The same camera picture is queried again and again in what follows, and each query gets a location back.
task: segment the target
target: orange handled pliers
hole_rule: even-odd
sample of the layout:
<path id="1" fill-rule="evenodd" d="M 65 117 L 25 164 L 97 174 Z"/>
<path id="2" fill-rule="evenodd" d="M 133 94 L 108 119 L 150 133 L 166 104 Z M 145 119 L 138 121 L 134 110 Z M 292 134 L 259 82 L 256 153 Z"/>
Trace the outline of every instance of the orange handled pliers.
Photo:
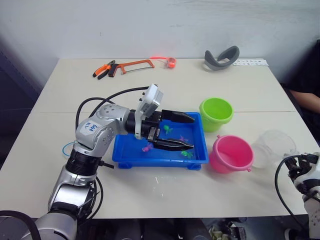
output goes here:
<path id="1" fill-rule="evenodd" d="M 112 64 L 115 64 L 115 60 L 109 62 L 108 64 L 104 64 L 103 66 L 99 67 L 93 74 L 92 74 L 92 77 L 96 77 L 98 76 L 98 79 L 102 79 L 104 76 L 106 76 L 109 72 L 109 70 L 111 69 L 112 67 Z"/>

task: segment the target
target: pink bucket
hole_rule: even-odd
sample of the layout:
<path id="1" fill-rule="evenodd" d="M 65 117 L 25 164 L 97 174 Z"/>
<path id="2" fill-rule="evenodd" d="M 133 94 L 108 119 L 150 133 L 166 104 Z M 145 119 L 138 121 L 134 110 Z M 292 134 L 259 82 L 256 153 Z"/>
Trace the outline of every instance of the pink bucket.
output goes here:
<path id="1" fill-rule="evenodd" d="M 213 169 L 221 174 L 245 170 L 250 172 L 254 162 L 254 152 L 250 145 L 234 135 L 217 137 L 209 155 Z"/>

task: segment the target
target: white wall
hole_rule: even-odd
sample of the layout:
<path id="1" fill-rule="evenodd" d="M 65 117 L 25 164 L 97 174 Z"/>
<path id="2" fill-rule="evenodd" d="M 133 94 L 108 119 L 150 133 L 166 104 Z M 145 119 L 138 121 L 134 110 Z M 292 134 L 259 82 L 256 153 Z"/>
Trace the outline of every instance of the white wall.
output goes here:
<path id="1" fill-rule="evenodd" d="M 0 0 L 2 48 L 40 87 L 59 58 L 202 58 L 232 45 L 283 80 L 319 37 L 319 0 Z"/>

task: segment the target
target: small plastic figure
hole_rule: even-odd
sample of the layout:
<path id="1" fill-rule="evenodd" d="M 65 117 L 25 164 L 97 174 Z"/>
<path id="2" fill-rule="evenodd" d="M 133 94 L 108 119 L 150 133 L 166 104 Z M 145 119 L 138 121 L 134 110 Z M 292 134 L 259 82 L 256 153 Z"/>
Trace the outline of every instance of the small plastic figure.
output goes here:
<path id="1" fill-rule="evenodd" d="M 142 148 L 142 152 L 149 152 L 149 150 L 153 149 L 153 146 L 151 143 L 148 143 L 147 146 Z"/>
<path id="2" fill-rule="evenodd" d="M 188 142 L 188 139 L 185 139 L 185 138 L 184 138 L 183 136 L 181 136 L 181 135 L 180 135 L 179 140 L 180 140 L 180 141 L 183 141 L 183 142 Z"/>
<path id="3" fill-rule="evenodd" d="M 191 159 L 194 154 L 192 152 L 182 151 L 181 155 L 184 157 L 188 157 L 188 159 Z"/>
<path id="4" fill-rule="evenodd" d="M 173 128 L 170 128 L 168 125 L 164 125 L 163 129 L 165 130 L 165 135 L 168 135 L 173 130 Z"/>

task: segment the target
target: blue cable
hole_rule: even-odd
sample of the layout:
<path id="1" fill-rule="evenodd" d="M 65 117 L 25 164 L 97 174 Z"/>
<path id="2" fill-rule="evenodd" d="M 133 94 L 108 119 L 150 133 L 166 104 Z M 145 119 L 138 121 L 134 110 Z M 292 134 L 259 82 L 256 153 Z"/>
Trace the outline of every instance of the blue cable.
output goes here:
<path id="1" fill-rule="evenodd" d="M 69 142 L 69 143 L 67 143 L 66 145 L 63 146 L 63 148 L 62 148 L 62 153 L 63 153 L 64 155 L 66 155 L 67 157 L 70 157 L 70 154 L 67 154 L 67 153 L 65 152 L 65 148 L 68 147 L 68 146 L 71 145 L 71 144 L 74 144 L 74 143 L 75 143 L 75 142 L 72 141 L 72 142 Z"/>

